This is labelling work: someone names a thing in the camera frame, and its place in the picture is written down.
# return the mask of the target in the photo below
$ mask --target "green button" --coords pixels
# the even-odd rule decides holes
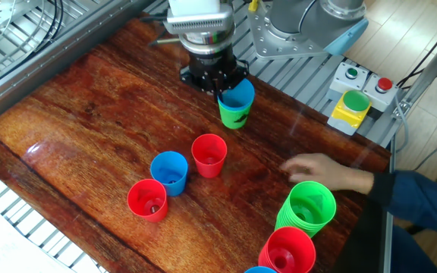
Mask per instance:
[[[349,79],[355,79],[358,75],[358,71],[355,68],[348,68],[347,73],[345,73],[345,76]]]
[[[348,91],[343,97],[345,106],[353,111],[363,111],[369,107],[370,100],[367,95],[361,91]]]

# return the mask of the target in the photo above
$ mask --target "red cup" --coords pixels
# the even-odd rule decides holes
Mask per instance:
[[[207,133],[197,137],[191,146],[191,153],[198,172],[206,178],[212,178],[222,170],[227,144],[220,136]]]
[[[259,254],[259,266],[279,273],[306,273],[316,260],[311,238],[297,227],[283,227],[274,231]]]
[[[129,190],[127,205],[135,215],[159,222],[168,212],[165,187],[154,179],[141,180]]]

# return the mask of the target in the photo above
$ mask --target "blue cup rim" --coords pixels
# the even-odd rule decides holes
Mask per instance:
[[[276,273],[276,271],[274,269],[271,269],[271,268],[268,268],[265,266],[255,266],[253,268],[247,269],[247,271],[245,271],[244,273],[254,273],[254,272],[256,272],[255,269],[262,269],[262,271],[258,271],[258,272],[262,272],[262,273],[266,273],[266,272]]]
[[[243,79],[239,84],[242,84],[242,83],[247,83],[247,91],[252,90],[252,94],[251,94],[252,98],[250,98],[250,102],[247,103],[246,105],[241,106],[241,107],[230,107],[230,106],[227,106],[219,97],[218,103],[220,104],[221,107],[223,107],[224,109],[226,109],[228,111],[243,111],[244,109],[246,109],[252,105],[252,103],[254,102],[254,98],[256,97],[256,90],[254,89],[254,85],[248,79]]]
[[[153,166],[153,164],[156,163],[156,159],[157,159],[158,157],[163,156],[163,155],[166,155],[166,154],[176,154],[176,155],[179,155],[179,156],[184,160],[184,162],[187,163],[187,167],[185,168],[184,175],[180,178],[180,180],[182,180],[182,179],[184,179],[184,178],[186,179],[186,177],[187,177],[187,175],[188,175],[188,161],[187,161],[187,159],[186,159],[182,154],[180,154],[179,152],[175,152],[175,151],[166,151],[166,152],[161,152],[161,153],[159,153],[157,156],[155,156],[155,158],[152,160],[151,165],[150,165],[150,167],[149,167],[149,172],[151,173],[151,177],[152,177],[154,180],[158,181],[159,183],[163,184],[165,187],[172,187],[172,185],[175,185],[175,184],[163,183],[163,182],[161,182],[160,180],[156,179],[155,175],[152,173],[152,166]]]

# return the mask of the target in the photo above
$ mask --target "plastic cup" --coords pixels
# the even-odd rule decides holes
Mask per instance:
[[[203,134],[193,142],[191,153],[195,159],[196,169],[206,178],[220,174],[227,155],[227,144],[212,133]]]
[[[245,273],[276,273],[276,271],[265,266],[256,266],[248,269]]]
[[[230,129],[243,127],[255,95],[254,86],[248,79],[243,79],[235,88],[222,94],[218,100],[222,123]]]
[[[304,273],[313,268],[316,251],[310,237],[296,227],[283,227],[266,242],[259,255],[259,265],[280,273]]]
[[[183,193],[187,182],[188,162],[178,152],[162,152],[151,162],[151,176],[165,186],[168,196]]]
[[[165,187],[154,179],[141,180],[129,190],[127,205],[135,215],[159,222],[168,212]]]
[[[275,229],[296,227],[312,237],[333,219],[336,209],[335,198],[325,186],[313,181],[299,183],[279,210]]]

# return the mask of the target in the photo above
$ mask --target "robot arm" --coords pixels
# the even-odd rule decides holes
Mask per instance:
[[[180,78],[194,89],[220,96],[236,87],[248,74],[248,66],[232,52],[234,9],[219,0],[170,0],[167,31],[178,34],[190,53],[190,63]]]
[[[239,84],[249,72],[247,64],[237,61],[232,52],[234,10],[230,1],[169,0],[169,4],[165,27],[178,34],[190,53],[190,65],[182,69],[181,80],[215,96]],[[265,18],[270,22],[266,25],[274,28],[271,39],[284,38],[280,42],[291,42],[291,48],[309,39],[324,51],[340,55],[368,24],[363,18],[363,0],[274,0],[272,4]]]

